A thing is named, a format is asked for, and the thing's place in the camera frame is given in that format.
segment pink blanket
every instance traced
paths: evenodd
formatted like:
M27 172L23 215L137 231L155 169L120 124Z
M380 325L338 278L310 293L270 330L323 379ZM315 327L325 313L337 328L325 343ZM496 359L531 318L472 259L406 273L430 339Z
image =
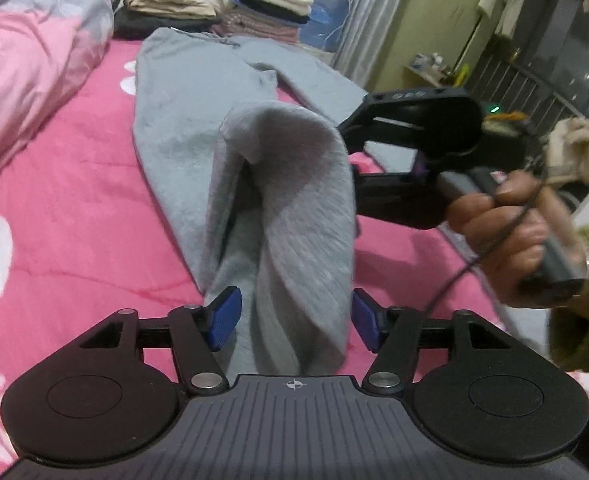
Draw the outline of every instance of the pink blanket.
M164 316L200 301L132 144L138 50L113 41L78 94L0 174L0 399L17 376L117 309ZM357 162L374 169L364 156ZM423 306L462 265L436 230L359 221L355 286L384 305ZM495 320L474 276L435 316L456 308ZM424 357L420 374L444 354ZM174 375L168 351L145 359ZM361 380L372 360L352 330L339 373ZM14 459L0 421L0 473Z
M83 85L111 33L111 0L0 0L0 169Z

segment dark folded garment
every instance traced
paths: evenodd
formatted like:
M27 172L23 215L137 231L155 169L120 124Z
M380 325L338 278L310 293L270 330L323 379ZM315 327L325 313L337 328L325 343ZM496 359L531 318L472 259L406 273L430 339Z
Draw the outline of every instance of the dark folded garment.
M145 40L161 27L177 28L184 32L207 32L217 20L176 20L159 18L121 7L114 14L114 37L118 40Z
M262 0L239 0L245 6L250 7L252 10L272 16L273 18L279 18L280 20L286 20L286 22L295 23L308 23L309 16L301 16L292 10L284 9L275 4L269 4Z

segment black cable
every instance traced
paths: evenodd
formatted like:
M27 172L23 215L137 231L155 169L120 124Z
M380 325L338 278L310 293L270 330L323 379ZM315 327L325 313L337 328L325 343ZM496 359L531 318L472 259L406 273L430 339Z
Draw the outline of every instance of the black cable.
M446 283L444 283L444 285L441 286L441 288L437 291L432 300L428 301L426 307L423 309L423 315L425 319L432 315L439 302L443 300L444 296L448 292L450 292L450 289L456 282L461 280L461 278L463 278L466 275L466 273L468 273L473 267L478 266L486 256L488 256L490 253L492 253L492 251L494 251L497 247L504 243L512 234L512 232L518 227L518 225L520 225L521 222L523 222L528 211L530 211L537 203L539 195L541 194L542 189L545 187L546 179L547 168L544 167L541 176L541 183L539 184L539 186L537 186L535 192L528 198L526 204L523 206L521 210L521 213L519 213L519 216L517 216L513 221L510 222L510 224L504 227L501 230L501 232L499 232L499 234L494 238L494 240L488 242L486 246L479 251L479 254L476 257L470 260L465 266L463 266L462 269L459 270L459 272L457 272L454 276L452 276L452 278L450 278Z

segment curtain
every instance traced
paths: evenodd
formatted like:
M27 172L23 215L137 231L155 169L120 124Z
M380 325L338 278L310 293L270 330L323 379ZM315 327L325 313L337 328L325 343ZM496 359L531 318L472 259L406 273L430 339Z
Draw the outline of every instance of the curtain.
M364 87L401 0L350 1L350 15L333 65Z

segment hand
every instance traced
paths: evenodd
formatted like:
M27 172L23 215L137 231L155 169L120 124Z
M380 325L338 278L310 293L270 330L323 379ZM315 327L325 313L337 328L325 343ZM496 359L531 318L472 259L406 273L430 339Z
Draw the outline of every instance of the hand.
M530 174L513 171L497 188L495 200L485 194L470 194L452 203L447 214L450 228L464 235L468 245L478 252L519 216L521 205L539 185ZM507 240L480 264L499 300L511 306L537 306L519 294L518 284L541 264L542 243L550 231L567 250L568 258L576 265L585 266L583 244L572 224L570 212L556 193L544 187L536 206Z

